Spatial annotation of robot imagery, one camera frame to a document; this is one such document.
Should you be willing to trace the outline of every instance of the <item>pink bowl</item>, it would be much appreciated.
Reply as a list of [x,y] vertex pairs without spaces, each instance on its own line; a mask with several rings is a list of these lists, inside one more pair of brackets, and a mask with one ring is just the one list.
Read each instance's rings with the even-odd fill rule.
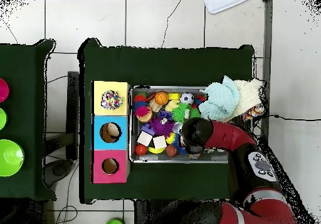
[[5,101],[9,95],[9,87],[2,78],[0,78],[0,103]]

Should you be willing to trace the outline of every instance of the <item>green table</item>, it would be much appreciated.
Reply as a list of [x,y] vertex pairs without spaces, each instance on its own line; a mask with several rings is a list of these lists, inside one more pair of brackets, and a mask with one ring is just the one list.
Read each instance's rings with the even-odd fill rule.
[[132,163],[125,184],[90,183],[91,82],[120,81],[130,85],[207,86],[223,75],[252,78],[252,46],[240,49],[104,48],[87,39],[80,61],[80,199],[211,199],[228,198],[227,164]]
[[0,103],[8,122],[0,139],[17,142],[24,150],[24,163],[13,176],[0,177],[0,198],[55,200],[43,183],[45,156],[44,67],[54,41],[41,40],[33,46],[0,45],[0,77],[10,87],[10,96]]

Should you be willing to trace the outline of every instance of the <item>light blue knitted hat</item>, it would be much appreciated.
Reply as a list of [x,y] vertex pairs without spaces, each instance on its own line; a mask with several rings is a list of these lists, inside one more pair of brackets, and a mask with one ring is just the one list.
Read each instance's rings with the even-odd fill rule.
[[239,91],[235,83],[224,76],[222,83],[212,83],[205,88],[208,99],[199,104],[201,117],[223,120],[231,116],[239,102]]

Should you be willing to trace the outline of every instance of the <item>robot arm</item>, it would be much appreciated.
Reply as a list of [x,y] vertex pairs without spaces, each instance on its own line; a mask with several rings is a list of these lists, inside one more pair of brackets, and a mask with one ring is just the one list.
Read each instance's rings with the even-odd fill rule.
[[191,118],[182,127],[186,150],[194,147],[229,151],[229,192],[232,202],[223,203],[219,224],[296,224],[276,174],[255,140],[231,124]]

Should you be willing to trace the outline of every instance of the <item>white cube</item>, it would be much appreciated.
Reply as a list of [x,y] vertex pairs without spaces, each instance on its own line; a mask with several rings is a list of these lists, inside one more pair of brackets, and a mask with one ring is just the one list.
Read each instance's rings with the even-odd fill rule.
[[144,131],[140,132],[139,134],[139,137],[137,139],[137,143],[139,144],[142,144],[144,146],[147,146],[149,145],[149,143],[151,142],[152,140],[152,136]]
[[155,149],[162,149],[167,146],[164,136],[158,136],[153,138]]

